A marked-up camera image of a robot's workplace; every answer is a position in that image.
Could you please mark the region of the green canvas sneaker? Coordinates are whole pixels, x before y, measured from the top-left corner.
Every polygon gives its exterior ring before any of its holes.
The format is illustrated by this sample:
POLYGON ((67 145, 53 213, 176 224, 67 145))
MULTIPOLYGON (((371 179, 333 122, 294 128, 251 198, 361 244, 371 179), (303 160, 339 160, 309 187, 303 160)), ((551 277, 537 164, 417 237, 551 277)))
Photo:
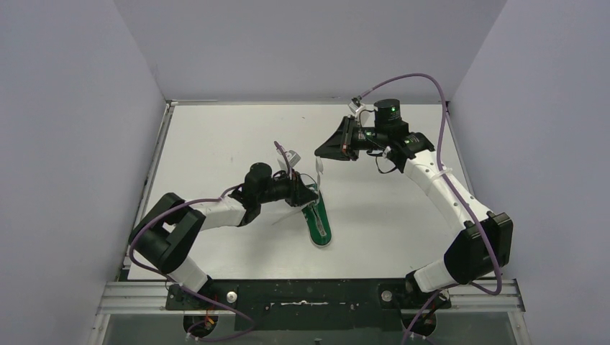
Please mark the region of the green canvas sneaker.
POLYGON ((316 183, 308 184, 307 187, 316 192, 318 198, 304 206, 301 212, 306 220, 312 243, 318 247, 325 247, 332 240, 332 230, 324 198, 316 183))

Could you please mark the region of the white shoelace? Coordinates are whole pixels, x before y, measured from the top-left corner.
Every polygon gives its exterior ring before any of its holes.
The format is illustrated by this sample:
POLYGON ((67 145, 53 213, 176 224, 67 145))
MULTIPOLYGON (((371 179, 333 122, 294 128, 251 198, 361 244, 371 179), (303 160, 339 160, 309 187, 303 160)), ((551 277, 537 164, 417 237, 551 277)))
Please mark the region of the white shoelace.
MULTIPOLYGON (((323 163, 321 161, 320 158, 316 158, 316 163, 315 163, 315 170, 316 170, 316 179, 314 181, 314 183, 316 183, 318 185, 319 190, 321 191, 321 184, 322 184, 322 176, 324 174, 324 166, 323 163)), ((304 206, 301 206, 300 208, 298 208, 296 211, 291 211, 283 216, 281 216, 280 218, 278 218, 277 220, 275 220, 272 225, 276 225, 279 224, 280 222, 286 220, 287 218, 297 214, 298 212, 300 212, 302 215, 303 213, 301 212, 302 208, 304 206)))

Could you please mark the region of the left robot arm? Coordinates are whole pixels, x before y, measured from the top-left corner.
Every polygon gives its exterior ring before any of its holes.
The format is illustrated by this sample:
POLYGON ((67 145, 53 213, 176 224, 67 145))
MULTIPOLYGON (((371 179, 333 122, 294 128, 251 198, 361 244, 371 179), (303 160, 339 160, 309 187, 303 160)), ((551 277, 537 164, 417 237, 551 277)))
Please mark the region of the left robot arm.
POLYGON ((273 173, 269 165, 257 162, 243 183, 218 198, 186 201, 175 193, 163 195, 133 228, 128 255, 132 264, 185 288, 184 298, 193 307, 205 308, 213 298, 211 277, 189 256, 201 231, 246 226, 266 203, 285 201, 297 208, 318 197, 299 172, 273 173))

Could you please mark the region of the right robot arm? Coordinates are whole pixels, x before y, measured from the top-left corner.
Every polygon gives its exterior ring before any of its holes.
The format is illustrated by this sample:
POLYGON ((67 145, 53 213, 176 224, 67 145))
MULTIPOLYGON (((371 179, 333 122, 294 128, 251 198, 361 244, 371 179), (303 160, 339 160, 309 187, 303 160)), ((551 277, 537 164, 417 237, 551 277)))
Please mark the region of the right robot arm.
POLYGON ((443 256, 406 275, 404 296, 415 307, 432 299, 433 292, 451 285, 467 285, 496 273, 509 263, 513 222, 471 195, 437 157, 434 145, 413 132, 401 117, 395 98, 373 104, 374 125, 366 126, 366 111, 358 98, 350 104, 337 130, 314 154, 321 159, 356 161, 360 152, 384 157, 395 170, 413 181, 431 200, 449 226, 452 243, 443 256))

